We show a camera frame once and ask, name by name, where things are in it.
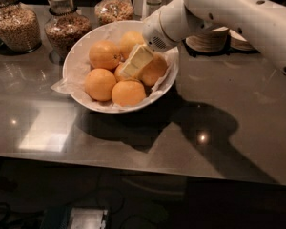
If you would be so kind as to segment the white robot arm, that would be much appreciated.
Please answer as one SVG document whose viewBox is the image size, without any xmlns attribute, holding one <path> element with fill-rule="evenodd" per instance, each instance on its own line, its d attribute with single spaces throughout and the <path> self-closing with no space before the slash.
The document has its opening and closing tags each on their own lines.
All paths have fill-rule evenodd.
<svg viewBox="0 0 286 229">
<path fill-rule="evenodd" d="M 166 52 L 216 26 L 241 34 L 286 75 L 286 7 L 269 0 L 173 0 L 143 21 L 142 35 Z"/>
</svg>

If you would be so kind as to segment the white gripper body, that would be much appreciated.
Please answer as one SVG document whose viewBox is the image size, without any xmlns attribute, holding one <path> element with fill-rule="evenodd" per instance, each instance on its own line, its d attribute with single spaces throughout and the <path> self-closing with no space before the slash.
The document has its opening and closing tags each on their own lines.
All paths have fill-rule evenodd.
<svg viewBox="0 0 286 229">
<path fill-rule="evenodd" d="M 156 52 L 166 52 L 177 46 L 177 43 L 163 31 L 161 11 L 157 10 L 143 20 L 142 36 L 145 43 Z"/>
</svg>

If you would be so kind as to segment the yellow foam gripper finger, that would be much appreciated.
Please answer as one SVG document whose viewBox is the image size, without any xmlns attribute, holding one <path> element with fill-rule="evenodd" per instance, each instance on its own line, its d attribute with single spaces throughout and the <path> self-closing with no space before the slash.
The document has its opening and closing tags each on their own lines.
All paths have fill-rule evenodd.
<svg viewBox="0 0 286 229">
<path fill-rule="evenodd" d="M 128 59 L 123 64 L 120 74 L 123 77 L 135 77 L 147 64 L 153 60 L 153 52 L 147 45 L 135 45 Z"/>
</svg>

